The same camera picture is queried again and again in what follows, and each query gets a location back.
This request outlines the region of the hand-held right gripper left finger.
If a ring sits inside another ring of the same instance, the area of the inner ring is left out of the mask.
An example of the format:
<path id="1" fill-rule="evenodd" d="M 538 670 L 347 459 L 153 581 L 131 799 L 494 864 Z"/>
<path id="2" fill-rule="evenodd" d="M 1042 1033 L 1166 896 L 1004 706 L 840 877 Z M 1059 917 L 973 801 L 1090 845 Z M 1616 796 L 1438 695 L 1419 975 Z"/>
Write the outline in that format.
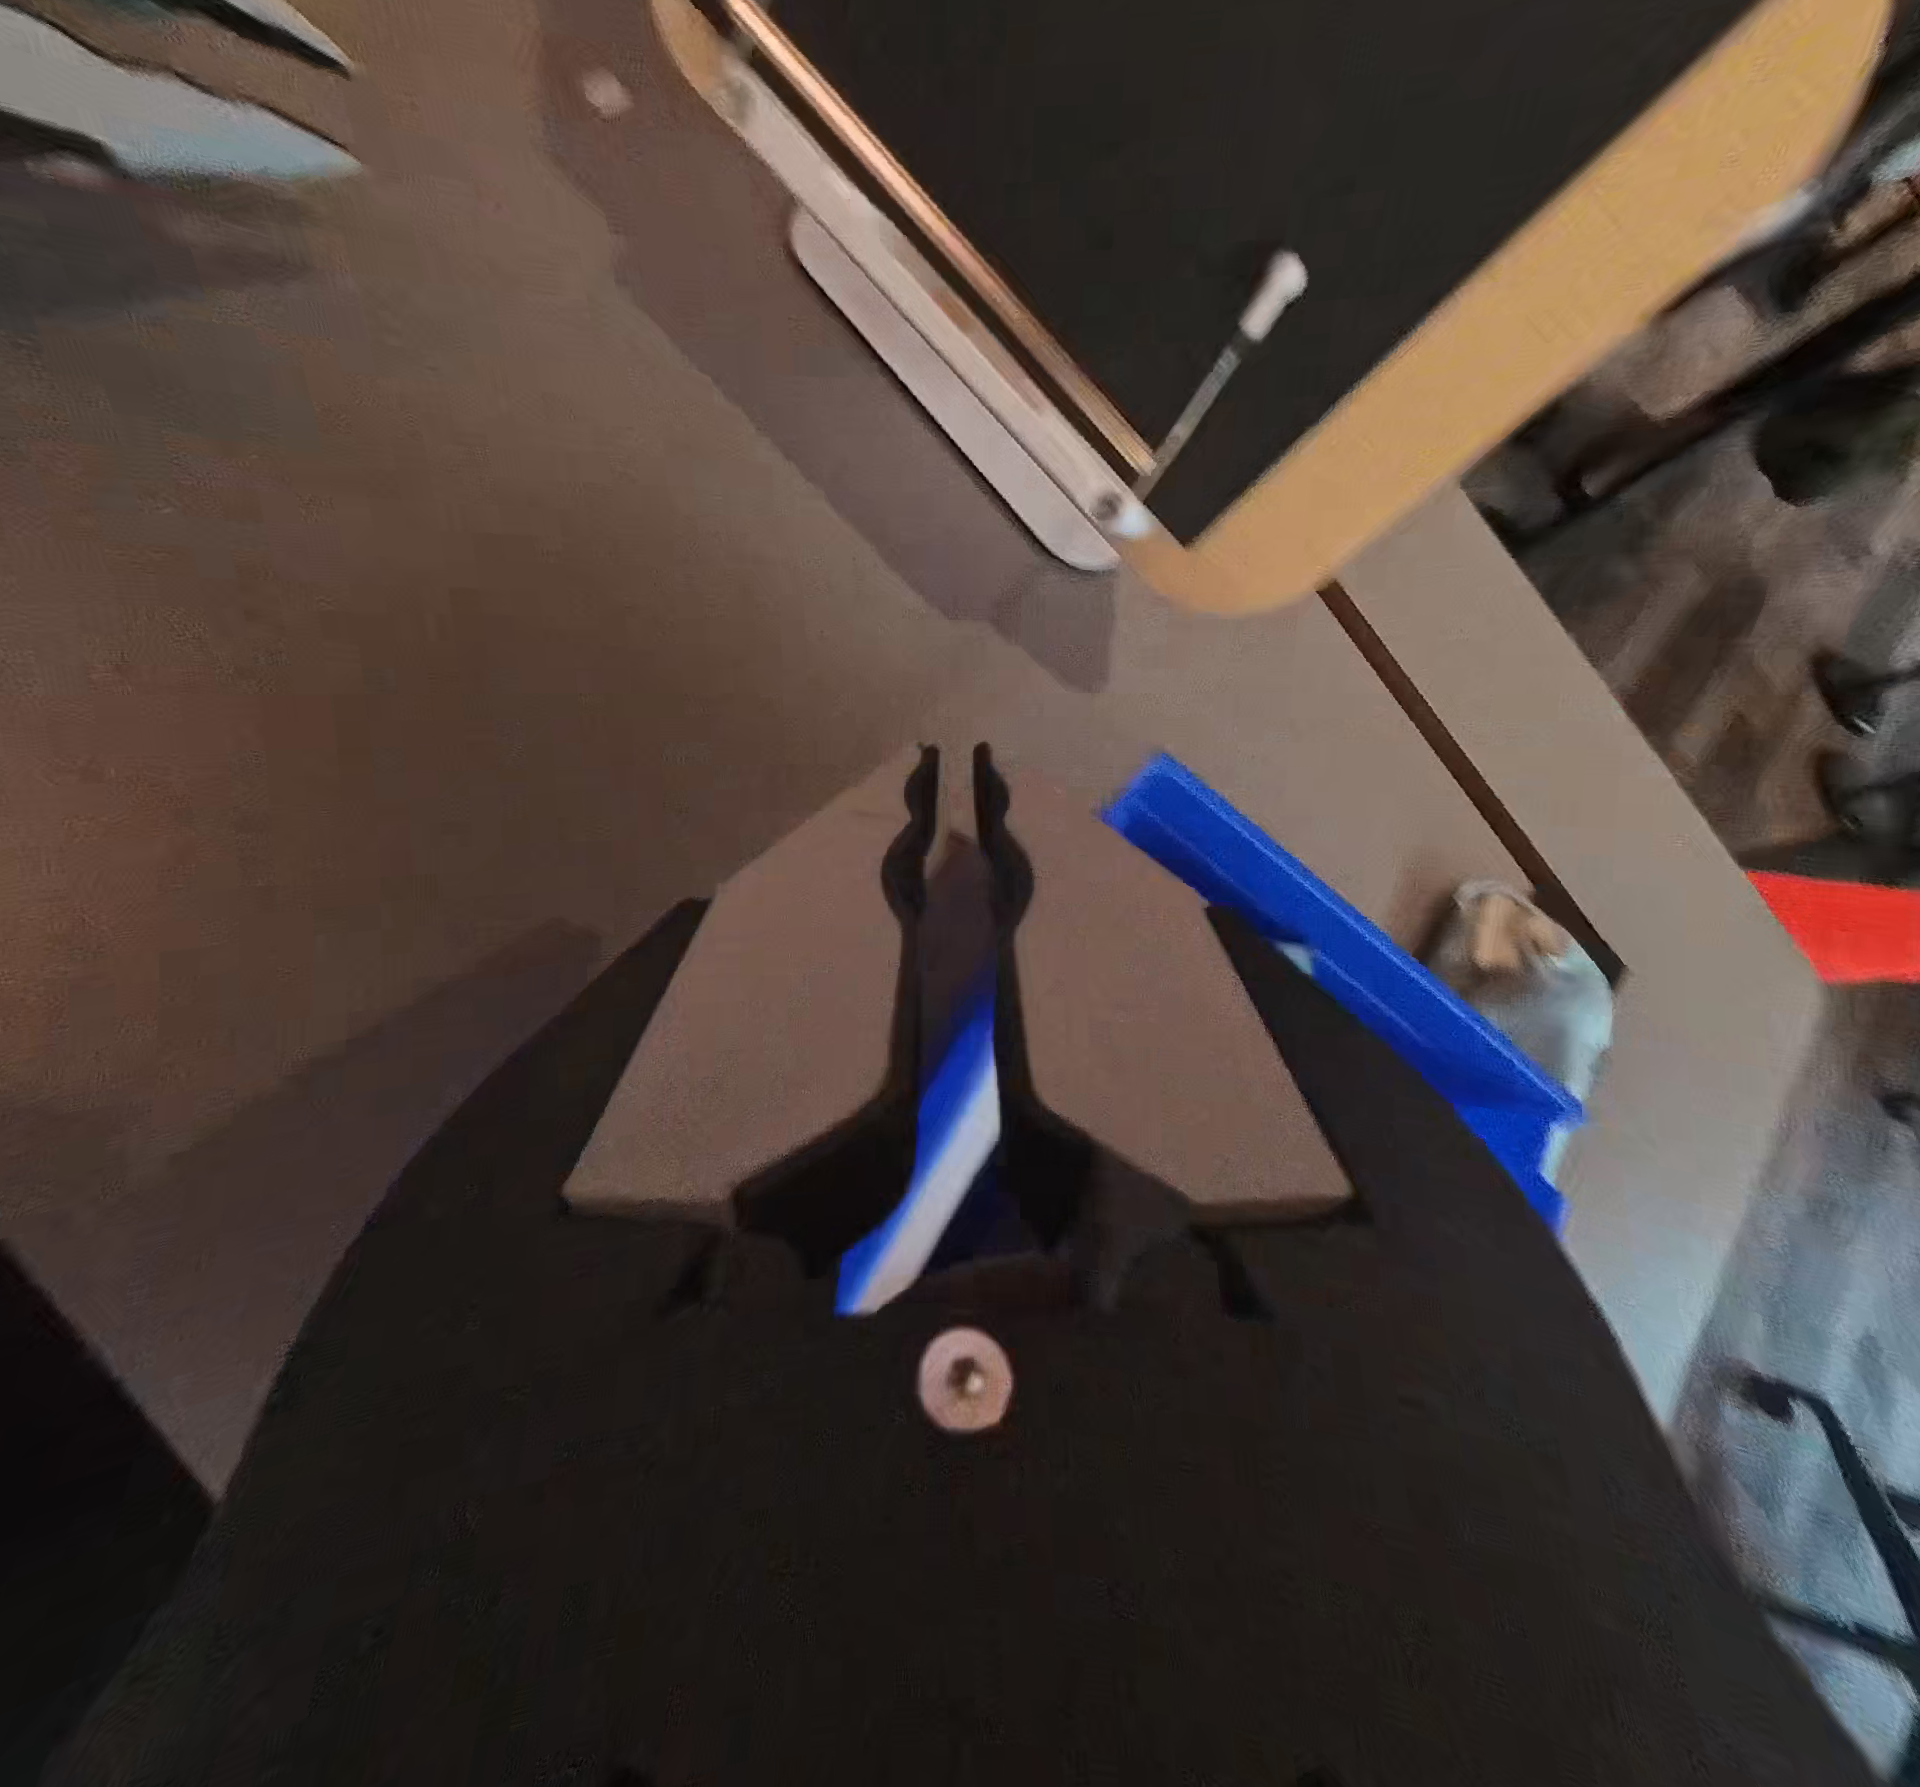
<path id="1" fill-rule="evenodd" d="M 735 1224 L 742 1186 L 889 1090 L 912 966 L 883 863 L 902 842 L 921 868 L 937 770 L 894 753 L 715 890 L 563 1182 L 571 1211 Z"/>

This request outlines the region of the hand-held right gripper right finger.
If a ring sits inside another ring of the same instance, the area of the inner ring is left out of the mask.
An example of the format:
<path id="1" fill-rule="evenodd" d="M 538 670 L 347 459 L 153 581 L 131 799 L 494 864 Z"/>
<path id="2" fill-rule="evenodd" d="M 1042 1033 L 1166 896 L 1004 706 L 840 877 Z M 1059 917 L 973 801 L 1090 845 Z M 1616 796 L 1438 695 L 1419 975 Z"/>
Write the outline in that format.
<path id="1" fill-rule="evenodd" d="M 1193 1224 L 1354 1198 L 1198 893 L 1049 782 L 971 752 L 996 937 L 998 1162 L 1028 1224 L 1140 1198 Z"/>

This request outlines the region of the large blue storage bin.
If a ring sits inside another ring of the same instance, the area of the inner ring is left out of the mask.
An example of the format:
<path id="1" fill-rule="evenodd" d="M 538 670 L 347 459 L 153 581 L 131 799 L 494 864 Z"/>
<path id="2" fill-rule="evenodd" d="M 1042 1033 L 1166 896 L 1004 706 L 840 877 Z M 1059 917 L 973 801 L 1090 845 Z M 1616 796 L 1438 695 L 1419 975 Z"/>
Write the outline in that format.
<path id="1" fill-rule="evenodd" d="M 1564 1136 L 1585 1117 L 1573 1091 L 1177 759 L 1149 759 L 1100 816 L 1356 1015 L 1451 1104 L 1548 1231 L 1564 1233 L 1566 1200 L 1551 1175 Z M 996 961 L 978 959 L 961 966 L 957 988 L 923 988 L 930 1054 L 914 1172 L 892 1212 L 840 1257 L 835 1311 L 844 1317 L 874 1313 L 930 1266 L 952 1261 L 944 1246 L 961 1242 L 954 1222 L 979 1214 L 975 1195 L 994 1189 L 996 987 Z"/>

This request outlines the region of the red plastic object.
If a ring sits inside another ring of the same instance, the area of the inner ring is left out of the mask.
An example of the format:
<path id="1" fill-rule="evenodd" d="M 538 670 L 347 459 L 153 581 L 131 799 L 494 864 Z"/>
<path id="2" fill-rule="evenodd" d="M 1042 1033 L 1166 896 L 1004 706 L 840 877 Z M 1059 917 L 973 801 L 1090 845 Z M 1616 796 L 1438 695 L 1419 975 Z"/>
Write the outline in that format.
<path id="1" fill-rule="evenodd" d="M 1918 890 L 1746 868 L 1825 987 L 1918 985 Z"/>

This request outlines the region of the black board with wooden rim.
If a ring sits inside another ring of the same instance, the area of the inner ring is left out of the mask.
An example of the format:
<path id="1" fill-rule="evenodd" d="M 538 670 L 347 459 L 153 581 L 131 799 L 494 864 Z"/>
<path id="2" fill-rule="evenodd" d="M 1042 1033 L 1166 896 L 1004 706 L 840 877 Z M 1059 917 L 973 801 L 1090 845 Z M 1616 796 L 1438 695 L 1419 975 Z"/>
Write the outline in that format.
<path id="1" fill-rule="evenodd" d="M 739 56 L 1131 485 L 1276 252 L 1308 289 L 1118 542 L 1321 588 L 1811 183 L 1890 0 L 648 0 Z"/>

